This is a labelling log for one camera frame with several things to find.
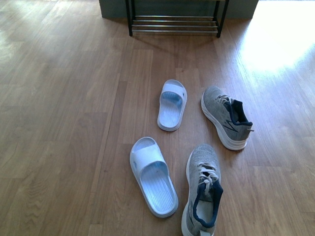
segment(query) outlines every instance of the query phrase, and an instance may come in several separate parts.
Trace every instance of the white shoelace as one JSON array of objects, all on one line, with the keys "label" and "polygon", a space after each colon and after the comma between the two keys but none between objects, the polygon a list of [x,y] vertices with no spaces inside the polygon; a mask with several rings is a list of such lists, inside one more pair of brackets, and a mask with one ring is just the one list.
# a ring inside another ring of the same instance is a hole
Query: white shoelace
[{"label": "white shoelace", "polygon": [[206,189],[205,193],[208,195],[209,190],[212,187],[213,182],[217,181],[219,179],[218,175],[216,174],[216,170],[214,167],[212,167],[209,163],[207,162],[200,162],[198,164],[198,171],[199,171],[199,178],[203,178],[204,180],[199,183],[199,185],[205,183],[206,184]]},{"label": "white shoelace", "polygon": [[220,103],[224,103],[224,102],[229,102],[229,103],[231,103],[232,104],[232,102],[233,102],[233,99],[232,98],[230,98],[228,95],[219,95],[217,98],[216,98],[216,100],[218,100],[219,99],[219,102]]}]

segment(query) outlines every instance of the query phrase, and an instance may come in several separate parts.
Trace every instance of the metal shoe rack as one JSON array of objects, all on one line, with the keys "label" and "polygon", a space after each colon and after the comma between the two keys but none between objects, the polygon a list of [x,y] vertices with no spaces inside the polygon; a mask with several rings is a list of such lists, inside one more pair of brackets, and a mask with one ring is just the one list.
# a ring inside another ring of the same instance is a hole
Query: metal shoe rack
[{"label": "metal shoe rack", "polygon": [[[213,16],[141,16],[136,15],[134,0],[125,0],[129,35],[140,34],[199,34],[220,38],[229,0],[216,0]],[[224,8],[220,22],[220,2]]]}]

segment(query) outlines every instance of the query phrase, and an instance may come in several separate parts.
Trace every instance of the sneaker logo stripe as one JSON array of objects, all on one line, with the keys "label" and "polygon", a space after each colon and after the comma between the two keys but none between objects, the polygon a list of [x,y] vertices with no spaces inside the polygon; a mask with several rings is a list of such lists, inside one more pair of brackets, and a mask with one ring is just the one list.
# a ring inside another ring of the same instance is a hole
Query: sneaker logo stripe
[{"label": "sneaker logo stripe", "polygon": [[231,125],[231,124],[233,124],[233,122],[232,122],[231,120],[227,120],[227,119],[226,119],[226,122],[228,123],[228,125],[229,125],[230,127],[227,127],[226,125],[223,125],[225,128],[227,128],[227,129],[229,129],[229,130],[232,130],[232,131],[238,133],[238,131],[237,131],[236,129],[234,129],[234,127]]}]

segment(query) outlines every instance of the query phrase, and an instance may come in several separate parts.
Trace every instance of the slide sandal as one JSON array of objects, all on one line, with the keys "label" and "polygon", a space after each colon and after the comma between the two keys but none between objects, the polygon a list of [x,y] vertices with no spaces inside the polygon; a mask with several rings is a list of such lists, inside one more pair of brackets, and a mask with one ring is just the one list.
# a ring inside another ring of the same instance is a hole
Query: slide sandal
[{"label": "slide sandal", "polygon": [[159,98],[158,126],[165,131],[175,131],[182,122],[187,102],[185,87],[177,80],[165,82]]},{"label": "slide sandal", "polygon": [[150,137],[139,139],[131,149],[130,165],[150,211],[160,218],[172,215],[178,198],[156,141]]}]

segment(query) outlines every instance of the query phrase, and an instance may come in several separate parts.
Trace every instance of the sneaker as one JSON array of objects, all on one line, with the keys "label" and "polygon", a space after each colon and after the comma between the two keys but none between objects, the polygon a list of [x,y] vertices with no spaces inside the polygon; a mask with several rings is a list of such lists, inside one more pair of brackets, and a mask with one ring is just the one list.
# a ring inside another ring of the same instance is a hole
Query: sneaker
[{"label": "sneaker", "polygon": [[223,145],[230,150],[241,150],[246,146],[252,122],[243,111],[243,103],[225,95],[218,87],[206,89],[201,98],[201,108],[215,125]]},{"label": "sneaker", "polygon": [[189,197],[182,217],[184,236],[213,236],[223,189],[218,157],[208,144],[196,147],[187,162]]}]

